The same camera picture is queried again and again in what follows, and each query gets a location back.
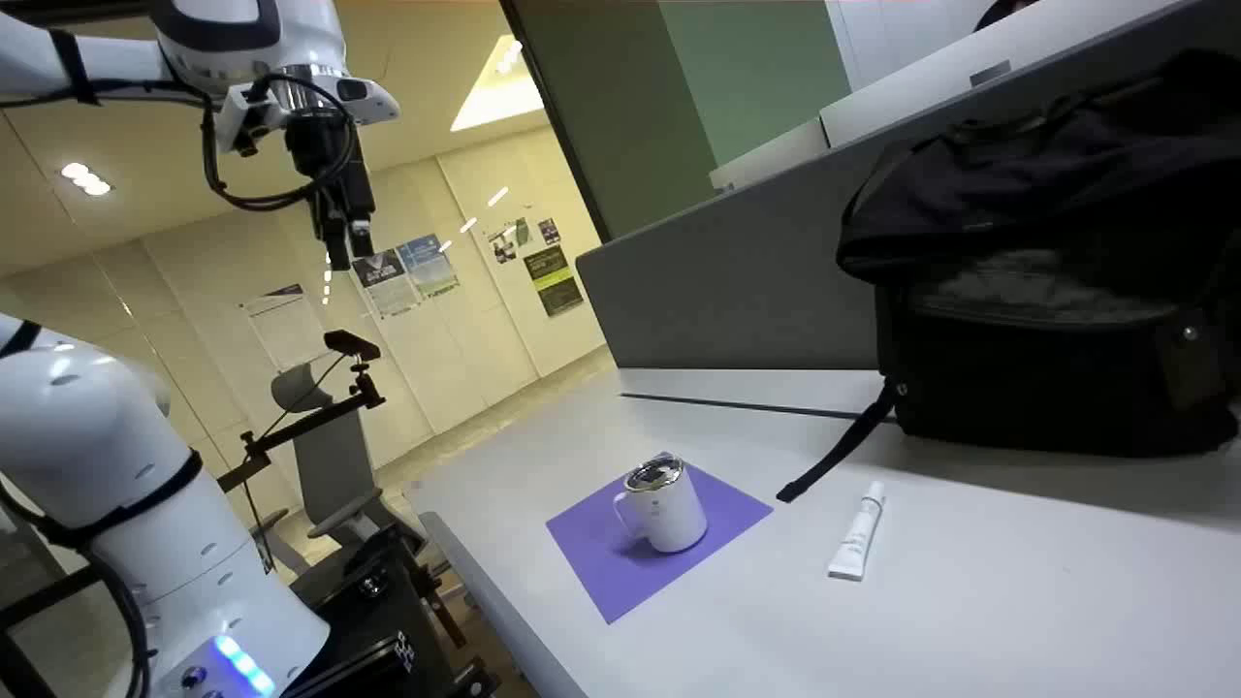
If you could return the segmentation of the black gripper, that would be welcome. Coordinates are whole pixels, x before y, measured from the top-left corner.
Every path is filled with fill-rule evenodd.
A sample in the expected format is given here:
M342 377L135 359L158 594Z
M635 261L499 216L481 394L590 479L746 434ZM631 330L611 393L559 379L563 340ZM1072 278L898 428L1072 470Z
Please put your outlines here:
M339 107L300 114L289 121L285 145L312 182L312 221L329 271L349 271L349 248L373 257L370 216L378 209L352 121Z

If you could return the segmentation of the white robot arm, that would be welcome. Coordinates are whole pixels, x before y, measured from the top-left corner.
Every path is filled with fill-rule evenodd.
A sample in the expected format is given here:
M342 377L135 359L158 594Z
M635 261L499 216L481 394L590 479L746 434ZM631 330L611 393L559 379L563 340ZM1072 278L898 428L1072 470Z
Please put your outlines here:
M201 151L285 134L294 199L335 269L373 248L357 132L396 99L344 70L335 0L156 0L148 40L0 18L0 94L34 99L187 99ZM33 319L6 324L0 470L34 527L109 587L131 666L125 698L285 698L329 626L267 565L144 370Z

